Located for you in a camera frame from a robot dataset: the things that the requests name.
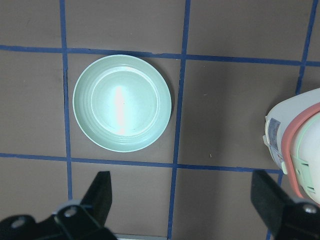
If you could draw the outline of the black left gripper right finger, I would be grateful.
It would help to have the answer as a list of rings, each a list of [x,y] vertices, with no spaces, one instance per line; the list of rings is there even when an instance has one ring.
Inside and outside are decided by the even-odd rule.
[[[320,207],[291,198],[264,170],[252,173],[250,200],[275,240],[318,240]]]

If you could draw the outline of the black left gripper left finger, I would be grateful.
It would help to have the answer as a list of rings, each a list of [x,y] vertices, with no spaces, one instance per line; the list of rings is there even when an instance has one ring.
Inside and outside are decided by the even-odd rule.
[[[111,205],[111,173],[100,171],[82,200],[61,208],[54,220],[64,232],[96,232],[104,227]]]

